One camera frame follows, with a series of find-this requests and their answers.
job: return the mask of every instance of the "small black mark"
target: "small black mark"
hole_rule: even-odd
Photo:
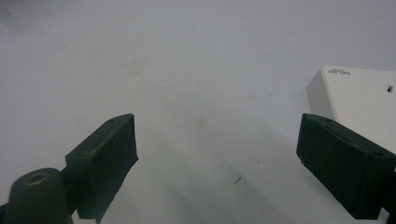
[[[236,185],[239,181],[241,181],[242,180],[242,178],[241,177],[238,177],[236,180],[235,180],[235,182],[233,182],[233,184],[234,185]]]
[[[378,151],[377,151],[377,152],[375,152],[374,154],[375,154],[376,156],[384,156],[384,153],[382,153],[382,152],[378,152]]]

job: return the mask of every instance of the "white cardboard box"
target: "white cardboard box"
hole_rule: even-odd
[[[396,72],[323,66],[307,92],[313,114],[396,154]]]

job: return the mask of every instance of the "screw hole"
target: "screw hole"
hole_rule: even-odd
[[[34,186],[37,185],[41,182],[43,182],[45,179],[47,179],[47,174],[34,174],[31,175],[29,178],[27,178],[24,181],[24,184],[27,186]]]

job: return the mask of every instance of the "white table surface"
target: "white table surface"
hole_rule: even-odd
[[[295,149],[322,65],[395,56],[393,0],[0,1],[0,203],[133,113],[140,161],[103,223],[385,223],[354,220]]]

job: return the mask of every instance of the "white box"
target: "white box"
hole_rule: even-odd
[[[306,89],[313,114],[396,154],[396,72],[324,66]]]

